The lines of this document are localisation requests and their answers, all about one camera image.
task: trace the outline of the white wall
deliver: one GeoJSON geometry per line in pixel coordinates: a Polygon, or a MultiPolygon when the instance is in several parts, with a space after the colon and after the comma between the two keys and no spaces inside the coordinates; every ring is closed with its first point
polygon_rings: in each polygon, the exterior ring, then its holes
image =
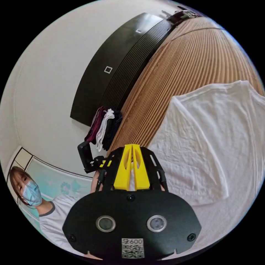
{"type": "MultiPolygon", "coordinates": [[[[100,0],[71,11],[41,32],[26,49],[20,76],[14,74],[10,80],[11,84],[18,77],[15,119],[22,147],[55,167],[86,175],[77,145],[89,127],[70,118],[81,77],[117,28],[142,12],[160,15],[161,10],[173,14],[176,9],[159,0],[100,0]]],[[[6,122],[12,120],[11,111],[12,107],[6,122]]],[[[14,125],[9,127],[14,134],[14,125]]],[[[6,144],[13,151],[16,145],[11,138],[6,144]]],[[[99,155],[94,146],[92,154],[99,155]]]]}
{"type": "Polygon", "coordinates": [[[24,54],[19,58],[8,78],[0,103],[0,163],[3,172],[6,171],[20,143],[14,119],[14,91],[23,65],[24,54]]]}

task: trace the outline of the yellow 3d-printed part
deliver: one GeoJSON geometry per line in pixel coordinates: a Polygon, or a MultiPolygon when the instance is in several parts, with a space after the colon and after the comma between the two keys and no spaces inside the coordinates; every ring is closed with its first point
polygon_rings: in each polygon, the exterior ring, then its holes
{"type": "Polygon", "coordinates": [[[131,154],[132,145],[125,145],[121,162],[117,171],[117,175],[114,182],[114,188],[116,190],[129,191],[130,177],[131,177],[131,154]]]}
{"type": "Polygon", "coordinates": [[[132,147],[135,190],[147,190],[150,188],[150,182],[146,172],[140,145],[132,144],[132,147]]]}

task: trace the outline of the white t-shirt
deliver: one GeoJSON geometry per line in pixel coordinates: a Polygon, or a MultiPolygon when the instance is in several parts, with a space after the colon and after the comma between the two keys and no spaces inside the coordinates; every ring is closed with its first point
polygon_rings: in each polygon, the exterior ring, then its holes
{"type": "Polygon", "coordinates": [[[51,201],[53,208],[46,214],[39,215],[41,231],[56,246],[69,251],[73,254],[84,256],[83,253],[76,251],[66,239],[62,227],[72,206],[82,198],[68,195],[57,196],[51,201]]]}

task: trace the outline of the white cloth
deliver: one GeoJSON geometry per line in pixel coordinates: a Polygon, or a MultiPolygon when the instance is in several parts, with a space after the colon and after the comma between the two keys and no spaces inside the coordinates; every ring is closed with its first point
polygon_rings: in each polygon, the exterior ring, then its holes
{"type": "Polygon", "coordinates": [[[69,251],[73,254],[84,256],[83,253],[76,251],[67,241],[62,227],[72,206],[82,197],[72,197],[60,195],[53,199],[53,208],[46,214],[39,216],[41,231],[56,246],[69,251]]]}
{"type": "Polygon", "coordinates": [[[192,205],[202,229],[191,254],[227,235],[264,178],[265,97],[248,81],[210,84],[174,96],[149,149],[169,192],[192,205]]]}
{"type": "Polygon", "coordinates": [[[98,149],[99,152],[101,151],[103,147],[102,141],[104,139],[104,135],[106,132],[107,121],[109,119],[114,119],[114,118],[115,118],[114,111],[112,109],[108,109],[107,113],[105,114],[102,120],[99,131],[97,132],[97,135],[96,135],[96,148],[98,149]]]}

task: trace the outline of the woman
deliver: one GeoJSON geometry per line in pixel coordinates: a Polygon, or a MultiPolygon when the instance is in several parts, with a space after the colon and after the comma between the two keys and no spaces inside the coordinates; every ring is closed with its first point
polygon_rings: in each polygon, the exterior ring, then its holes
{"type": "MultiPolygon", "coordinates": [[[[99,172],[96,171],[92,180],[90,193],[94,192],[96,189],[98,176],[99,172]]],[[[21,202],[28,207],[32,206],[37,209],[41,231],[53,244],[76,255],[99,259],[89,252],[84,255],[73,249],[62,230],[62,226],[71,207],[81,199],[81,197],[59,195],[52,201],[46,201],[42,198],[39,187],[31,176],[17,166],[12,167],[9,178],[12,188],[21,202]]]]}

